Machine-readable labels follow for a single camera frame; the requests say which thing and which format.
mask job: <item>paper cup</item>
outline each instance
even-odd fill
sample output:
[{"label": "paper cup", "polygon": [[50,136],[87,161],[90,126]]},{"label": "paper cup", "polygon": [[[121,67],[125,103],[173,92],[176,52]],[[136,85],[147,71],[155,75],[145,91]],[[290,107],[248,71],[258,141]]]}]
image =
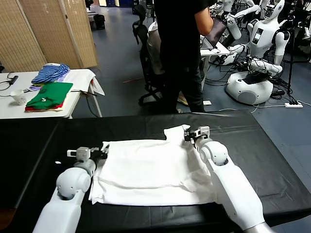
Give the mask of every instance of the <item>paper cup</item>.
[{"label": "paper cup", "polygon": [[12,91],[10,96],[16,101],[18,105],[24,105],[27,102],[23,90]]}]

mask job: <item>stack of clothes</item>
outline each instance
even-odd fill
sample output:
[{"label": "stack of clothes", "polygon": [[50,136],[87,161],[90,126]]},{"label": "stack of clothes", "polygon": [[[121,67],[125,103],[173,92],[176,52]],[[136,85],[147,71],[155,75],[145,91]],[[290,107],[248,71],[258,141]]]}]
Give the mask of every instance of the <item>stack of clothes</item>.
[{"label": "stack of clothes", "polygon": [[48,83],[27,103],[25,111],[61,111],[72,83]]},{"label": "stack of clothes", "polygon": [[39,71],[39,74],[31,81],[33,85],[31,85],[29,89],[38,91],[46,83],[61,83],[69,71],[69,66],[65,64],[46,64]]}]

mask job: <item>floor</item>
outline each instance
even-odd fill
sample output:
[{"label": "floor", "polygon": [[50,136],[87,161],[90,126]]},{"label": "floor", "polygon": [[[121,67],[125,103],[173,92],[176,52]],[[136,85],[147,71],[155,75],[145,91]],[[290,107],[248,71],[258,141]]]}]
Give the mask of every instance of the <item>floor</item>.
[{"label": "floor", "polygon": [[[138,105],[139,97],[145,94],[138,53],[140,45],[137,45],[131,28],[138,17],[132,15],[129,8],[98,7],[93,10],[100,11],[106,19],[106,30],[93,32],[99,65],[92,69],[106,93],[105,97],[98,97],[104,117],[150,114],[150,109]],[[288,78],[288,69],[289,65],[286,65],[284,80]],[[218,68],[211,67],[207,77],[218,79],[223,74]],[[293,96],[297,100],[311,103],[311,64],[294,64],[292,84]],[[224,86],[205,85],[204,100],[212,102],[211,106],[205,107],[206,111],[227,108],[250,111],[255,109],[235,102],[225,93]],[[262,106],[283,105],[284,102],[270,100]],[[189,109],[181,104],[178,104],[178,108],[183,112],[189,112]],[[303,109],[258,108],[253,115],[311,191],[311,107],[304,105]],[[79,101],[73,117],[93,117],[85,100]],[[274,230],[277,233],[311,232],[311,216],[276,226]]]}]

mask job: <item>black table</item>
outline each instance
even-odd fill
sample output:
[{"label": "black table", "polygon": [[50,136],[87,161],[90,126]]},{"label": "black table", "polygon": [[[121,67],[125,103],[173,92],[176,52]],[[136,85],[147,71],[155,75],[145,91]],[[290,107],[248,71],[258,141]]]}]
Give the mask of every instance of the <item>black table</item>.
[{"label": "black table", "polygon": [[14,216],[59,120],[0,121],[0,229],[5,228]]},{"label": "black table", "polygon": [[[68,149],[99,146],[102,141],[165,139],[163,129],[189,124],[209,125],[211,137],[225,144],[258,193],[270,226],[311,214],[311,194],[296,176],[260,125],[248,111],[222,111],[206,115],[178,114],[99,119],[63,119],[44,151],[8,231],[30,232],[55,189],[57,176],[73,164]],[[133,207],[95,204],[86,194],[77,232],[185,230],[231,232],[238,227],[222,206]]]}]

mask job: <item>white cloth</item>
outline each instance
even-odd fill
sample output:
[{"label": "white cloth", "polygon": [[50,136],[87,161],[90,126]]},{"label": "white cloth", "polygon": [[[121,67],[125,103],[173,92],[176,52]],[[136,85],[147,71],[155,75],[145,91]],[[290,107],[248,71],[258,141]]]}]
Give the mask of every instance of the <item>white cloth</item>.
[{"label": "white cloth", "polygon": [[95,74],[89,69],[72,69],[64,78],[64,83],[72,83],[72,90],[87,92],[90,84],[95,92],[105,95],[103,89],[99,85]]},{"label": "white cloth", "polygon": [[164,74],[165,70],[160,59],[161,38],[157,30],[157,21],[149,26],[148,33],[147,50],[150,55],[152,69],[156,75]]},{"label": "white cloth", "polygon": [[104,142],[110,144],[108,158],[94,173],[89,200],[137,206],[213,202],[209,171],[184,142],[183,127],[164,130],[167,140]]}]

